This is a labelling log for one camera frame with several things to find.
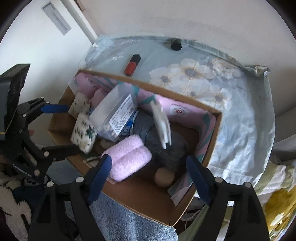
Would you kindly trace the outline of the blue foil package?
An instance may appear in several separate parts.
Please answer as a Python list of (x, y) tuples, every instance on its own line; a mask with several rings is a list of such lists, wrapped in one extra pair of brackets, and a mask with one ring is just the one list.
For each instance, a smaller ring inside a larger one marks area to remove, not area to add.
[(125, 127), (120, 132), (120, 135), (118, 138), (120, 141), (123, 140), (124, 138), (127, 138), (127, 137), (133, 135), (133, 125), (134, 125), (134, 121), (137, 117), (137, 114), (138, 114), (138, 109), (131, 115), (131, 117), (129, 118)]

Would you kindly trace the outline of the white plastic wrapper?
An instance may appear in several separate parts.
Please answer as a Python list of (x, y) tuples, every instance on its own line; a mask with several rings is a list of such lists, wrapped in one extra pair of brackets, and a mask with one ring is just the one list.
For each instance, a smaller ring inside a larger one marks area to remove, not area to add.
[(171, 126), (167, 114), (164, 112), (162, 105), (157, 100), (152, 100), (151, 103), (152, 116), (156, 126), (159, 140), (162, 148), (165, 150), (167, 145), (171, 146)]

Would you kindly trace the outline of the clear plastic swab box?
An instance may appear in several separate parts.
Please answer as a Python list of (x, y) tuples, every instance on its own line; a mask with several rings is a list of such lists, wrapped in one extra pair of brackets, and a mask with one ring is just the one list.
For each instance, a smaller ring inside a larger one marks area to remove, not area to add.
[(89, 121), (100, 137), (116, 142), (136, 110), (137, 100), (133, 87), (118, 84), (90, 114)]

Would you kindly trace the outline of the pink fluffy towel roll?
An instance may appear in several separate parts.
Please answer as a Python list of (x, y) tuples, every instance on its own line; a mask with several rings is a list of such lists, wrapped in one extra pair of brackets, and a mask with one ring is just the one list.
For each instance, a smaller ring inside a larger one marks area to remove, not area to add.
[(152, 159), (150, 150), (138, 135), (131, 135), (118, 144), (108, 148), (102, 154), (112, 159), (110, 178), (121, 182), (144, 167)]

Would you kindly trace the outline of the brown cardboard box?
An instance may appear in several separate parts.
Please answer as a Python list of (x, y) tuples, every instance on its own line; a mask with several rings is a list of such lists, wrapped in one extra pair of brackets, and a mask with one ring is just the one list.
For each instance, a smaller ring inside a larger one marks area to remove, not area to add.
[[(133, 87), (138, 106), (146, 111), (151, 111), (149, 103), (156, 99), (171, 122), (181, 124), (186, 135), (190, 131), (197, 135), (191, 139), (195, 144), (194, 154), (204, 167), (208, 166), (222, 121), (222, 112), (192, 98), (129, 77), (79, 70), (76, 78), (84, 82), (92, 78), (106, 91), (118, 84)], [(167, 191), (144, 180), (144, 173), (147, 173), (145, 167), (122, 182), (112, 184), (107, 181), (103, 193), (142, 217), (174, 226), (192, 201), (196, 188), (191, 185), (180, 203), (175, 205)]]

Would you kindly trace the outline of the yellow floral bedding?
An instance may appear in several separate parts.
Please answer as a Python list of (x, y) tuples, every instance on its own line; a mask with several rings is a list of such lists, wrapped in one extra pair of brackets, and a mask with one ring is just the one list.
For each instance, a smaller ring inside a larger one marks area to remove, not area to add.
[[(295, 219), (295, 167), (269, 162), (253, 188), (264, 212), (269, 240), (280, 240)], [(233, 206), (234, 202), (229, 201), (216, 240), (224, 240)], [(193, 240), (208, 209), (209, 206), (205, 202), (195, 220), (179, 235), (179, 240)]]

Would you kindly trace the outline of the black round cap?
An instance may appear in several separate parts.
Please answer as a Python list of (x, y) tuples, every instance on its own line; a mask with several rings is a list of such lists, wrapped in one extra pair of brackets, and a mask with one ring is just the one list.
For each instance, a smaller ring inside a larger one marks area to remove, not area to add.
[(182, 43), (180, 39), (168, 40), (167, 46), (173, 51), (180, 51), (182, 49)]

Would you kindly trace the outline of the white bear pattern rug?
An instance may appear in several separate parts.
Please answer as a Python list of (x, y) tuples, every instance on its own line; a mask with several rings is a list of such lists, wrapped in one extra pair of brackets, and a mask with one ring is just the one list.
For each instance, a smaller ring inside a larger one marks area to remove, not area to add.
[(21, 186), (17, 177), (8, 177), (1, 172), (1, 208), (4, 211), (6, 224), (18, 240), (28, 240), (28, 231), (22, 215), (28, 224), (31, 222), (31, 209), (25, 201), (15, 201), (12, 191)]

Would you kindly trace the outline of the floral light blue tablecloth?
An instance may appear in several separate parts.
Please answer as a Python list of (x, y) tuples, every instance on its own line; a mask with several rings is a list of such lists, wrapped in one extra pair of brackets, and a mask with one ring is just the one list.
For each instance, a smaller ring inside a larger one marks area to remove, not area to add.
[(141, 60), (133, 79), (176, 92), (222, 113), (209, 162), (214, 175), (229, 183), (257, 184), (266, 168), (275, 135), (270, 69), (244, 65), (194, 40), (171, 48), (171, 38), (101, 35), (81, 60), (81, 69), (123, 75), (134, 54)]

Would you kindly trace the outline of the white tissue pack black calligraphy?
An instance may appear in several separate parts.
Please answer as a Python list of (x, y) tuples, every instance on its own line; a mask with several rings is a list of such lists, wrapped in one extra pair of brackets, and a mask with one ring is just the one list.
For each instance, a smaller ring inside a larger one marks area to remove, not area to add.
[(82, 152), (88, 154), (93, 148), (97, 133), (97, 129), (89, 121), (89, 116), (79, 113), (70, 141), (77, 145)]

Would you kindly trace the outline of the brown sponge ball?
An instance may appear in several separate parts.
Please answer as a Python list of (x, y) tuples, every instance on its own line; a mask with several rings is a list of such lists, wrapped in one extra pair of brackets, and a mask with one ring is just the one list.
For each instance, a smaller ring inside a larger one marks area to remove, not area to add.
[(167, 188), (172, 185), (175, 179), (175, 174), (165, 167), (157, 170), (154, 176), (154, 182), (157, 186)]

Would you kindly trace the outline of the blue fluffy towel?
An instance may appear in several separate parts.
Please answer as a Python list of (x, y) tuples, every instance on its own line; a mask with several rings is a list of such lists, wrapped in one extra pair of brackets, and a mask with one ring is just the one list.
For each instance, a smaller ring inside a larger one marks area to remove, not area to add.
[(103, 193), (90, 210), (105, 240), (178, 240), (174, 227), (141, 217)]

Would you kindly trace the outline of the white spotted rolled cloth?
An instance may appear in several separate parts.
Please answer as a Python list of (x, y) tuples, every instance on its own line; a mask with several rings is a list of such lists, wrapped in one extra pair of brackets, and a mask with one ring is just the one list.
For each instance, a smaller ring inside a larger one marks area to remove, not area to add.
[(78, 92), (69, 108), (68, 113), (76, 119), (79, 113), (88, 114), (89, 109), (90, 100), (85, 94)]

